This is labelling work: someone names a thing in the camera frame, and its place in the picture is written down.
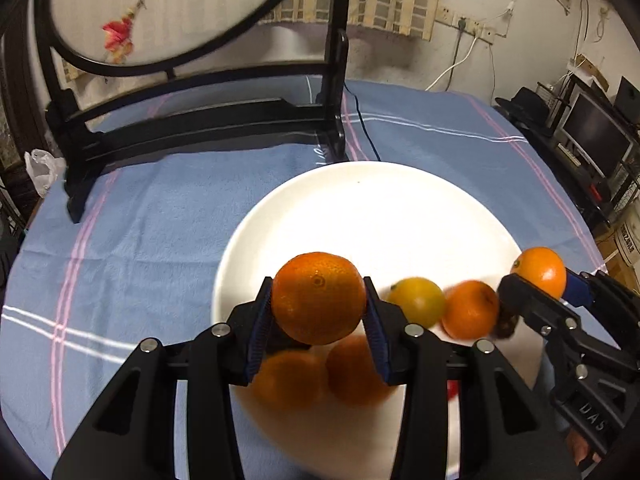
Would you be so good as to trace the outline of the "person's hand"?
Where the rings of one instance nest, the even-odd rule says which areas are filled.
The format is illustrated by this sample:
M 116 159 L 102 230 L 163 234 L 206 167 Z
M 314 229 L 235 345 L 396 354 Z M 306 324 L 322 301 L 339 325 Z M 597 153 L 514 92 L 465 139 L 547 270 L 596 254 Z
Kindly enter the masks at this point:
M 590 444 L 577 430 L 571 429 L 567 433 L 565 437 L 565 444 L 570 451 L 570 454 L 572 454 L 576 465 L 579 465 L 587 458 L 595 463 L 600 463 L 601 456 L 598 453 L 591 451 Z

